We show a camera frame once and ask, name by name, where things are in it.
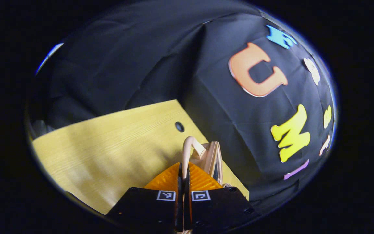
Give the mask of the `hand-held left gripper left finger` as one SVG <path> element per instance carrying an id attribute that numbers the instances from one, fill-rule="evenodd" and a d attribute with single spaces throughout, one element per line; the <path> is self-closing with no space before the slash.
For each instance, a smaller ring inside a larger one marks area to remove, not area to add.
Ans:
<path id="1" fill-rule="evenodd" d="M 106 216 L 135 233 L 183 232 L 181 168 L 176 163 L 144 188 L 129 188 Z"/>

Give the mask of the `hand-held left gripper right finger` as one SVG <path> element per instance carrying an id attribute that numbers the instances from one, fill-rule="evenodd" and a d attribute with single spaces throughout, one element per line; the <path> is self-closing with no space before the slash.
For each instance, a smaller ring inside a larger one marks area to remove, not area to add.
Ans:
<path id="1" fill-rule="evenodd" d="M 193 163 L 188 164 L 183 192 L 187 232 L 229 232 L 261 217 L 239 188 L 224 188 Z"/>

